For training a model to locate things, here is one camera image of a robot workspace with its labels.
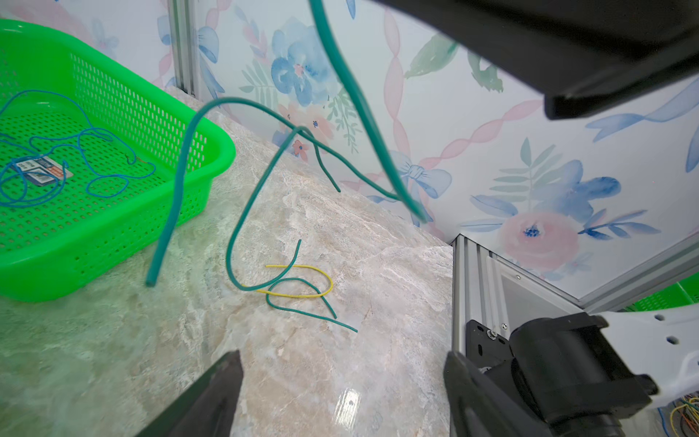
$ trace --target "basket rim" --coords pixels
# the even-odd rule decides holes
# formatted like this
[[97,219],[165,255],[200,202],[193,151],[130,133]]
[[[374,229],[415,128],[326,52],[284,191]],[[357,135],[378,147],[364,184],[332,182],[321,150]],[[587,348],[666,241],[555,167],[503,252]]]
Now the basket rim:
[[[74,36],[39,24],[16,20],[0,20],[0,35],[7,33],[22,34],[27,38],[50,40],[53,43],[65,46],[69,51],[82,57],[85,61],[94,64],[105,72],[109,72],[114,79],[119,80],[133,92],[146,96],[154,105],[185,124],[188,124],[195,114],[195,111],[183,102]],[[210,120],[203,118],[196,131],[208,138],[208,144],[216,143],[218,152],[213,160],[202,165],[201,168],[187,172],[185,189],[204,182],[204,180],[213,179],[215,176],[223,173],[230,167],[236,156],[236,148],[232,138]],[[50,256],[53,252],[75,245],[81,239],[91,236],[94,232],[113,225],[125,215],[129,215],[134,211],[140,211],[143,207],[155,201],[161,201],[163,197],[171,198],[173,189],[174,180],[169,180],[132,199],[112,205],[110,210],[105,210],[95,217],[81,220],[79,224],[76,224],[77,226],[63,229],[52,238],[2,253],[0,254],[0,268],[8,268],[30,259]],[[45,250],[45,247],[48,245],[51,247],[50,250]]]

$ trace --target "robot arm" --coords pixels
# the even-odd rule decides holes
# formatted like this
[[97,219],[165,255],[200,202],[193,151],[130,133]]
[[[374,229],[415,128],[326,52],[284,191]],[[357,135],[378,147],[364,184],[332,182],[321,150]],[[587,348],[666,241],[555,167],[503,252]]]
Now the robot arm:
[[687,0],[379,0],[545,95],[552,119],[590,116],[699,66]]
[[662,311],[600,313],[600,332],[629,371],[657,387],[648,408],[663,407],[699,390],[699,306]]

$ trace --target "yellow wire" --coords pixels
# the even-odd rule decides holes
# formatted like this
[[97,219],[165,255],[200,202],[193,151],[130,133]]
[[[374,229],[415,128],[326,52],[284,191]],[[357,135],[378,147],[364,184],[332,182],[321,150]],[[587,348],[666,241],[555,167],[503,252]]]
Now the yellow wire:
[[[686,396],[685,401],[692,403],[692,401],[699,401],[699,398],[691,398],[690,396]],[[691,413],[692,420],[693,420],[694,425],[695,425],[695,429],[699,429],[699,412],[695,408],[688,408],[688,409]]]
[[[692,398],[688,402],[692,403],[692,401],[699,401],[699,398]],[[672,415],[675,414],[680,408],[685,408],[685,407],[688,408],[689,406],[687,404],[683,403],[682,405],[675,407],[675,409],[672,410],[672,412],[670,412],[670,426],[672,427],[672,432],[674,432],[677,437],[679,437],[679,434],[677,433],[677,429],[675,428],[675,423],[672,421]]]
[[676,430],[676,428],[675,428],[675,423],[672,421],[672,415],[675,414],[675,413],[677,412],[677,410],[679,410],[680,408],[683,408],[683,407],[686,407],[686,406],[687,406],[687,405],[683,403],[683,404],[680,405],[679,407],[675,407],[675,409],[672,410],[672,412],[670,413],[670,426],[672,427],[672,432],[674,432],[675,435],[676,435],[677,437],[679,437],[679,434],[677,433],[677,430]]
[[[265,267],[268,267],[268,268],[269,268],[269,267],[286,268],[286,266],[277,266],[277,265],[268,265],[268,266],[265,266]],[[271,296],[293,297],[293,298],[296,298],[296,299],[313,299],[313,298],[317,298],[317,297],[323,297],[323,296],[325,296],[326,294],[328,294],[329,292],[333,291],[333,287],[334,287],[335,285],[333,284],[333,280],[332,280],[332,278],[330,277],[330,275],[328,275],[328,273],[325,273],[323,270],[321,270],[321,269],[319,269],[319,268],[317,268],[317,267],[314,267],[314,266],[301,266],[301,265],[295,265],[295,266],[293,266],[293,267],[298,267],[298,268],[310,268],[311,270],[315,270],[315,271],[317,271],[317,272],[322,273],[323,276],[325,276],[326,278],[328,278],[328,281],[330,281],[330,288],[328,288],[328,289],[325,291],[325,293],[321,293],[321,294],[283,294],[283,293],[274,293],[274,292],[271,292],[271,291],[269,291],[269,290],[264,290],[264,289],[259,289],[259,290],[255,290],[255,291],[258,292],[258,293],[269,294],[269,295],[271,295]]]

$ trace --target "pink flower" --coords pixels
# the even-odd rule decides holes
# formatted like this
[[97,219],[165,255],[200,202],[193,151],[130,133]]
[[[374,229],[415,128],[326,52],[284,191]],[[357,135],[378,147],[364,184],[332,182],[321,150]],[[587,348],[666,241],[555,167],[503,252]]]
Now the pink flower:
[[303,125],[309,128],[313,136],[325,145],[329,145],[330,140],[333,139],[335,127],[325,118],[318,105],[306,108]]
[[286,117],[287,120],[294,123],[296,126],[306,126],[313,133],[313,136],[321,143],[328,145],[333,138],[335,127],[330,123],[321,111],[318,105],[308,106],[303,112],[295,101],[289,102],[289,107],[283,105],[278,106],[279,114]]
[[301,157],[304,162],[308,162],[308,156],[306,156],[306,149],[308,149],[308,146],[306,144],[303,144],[299,140],[294,141],[294,155],[297,157]]
[[565,215],[522,213],[500,228],[506,253],[524,268],[554,271],[575,258],[578,235]]

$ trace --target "label tag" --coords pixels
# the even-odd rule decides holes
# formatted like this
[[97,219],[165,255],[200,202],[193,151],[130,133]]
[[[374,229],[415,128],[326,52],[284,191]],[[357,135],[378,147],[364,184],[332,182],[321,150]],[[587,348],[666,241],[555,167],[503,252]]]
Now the label tag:
[[[54,175],[59,180],[63,180],[63,168],[49,157],[27,159],[26,161],[18,162],[17,167],[24,173],[29,182],[38,187],[56,182],[49,175]],[[66,169],[66,179],[71,177],[73,177],[73,174]]]

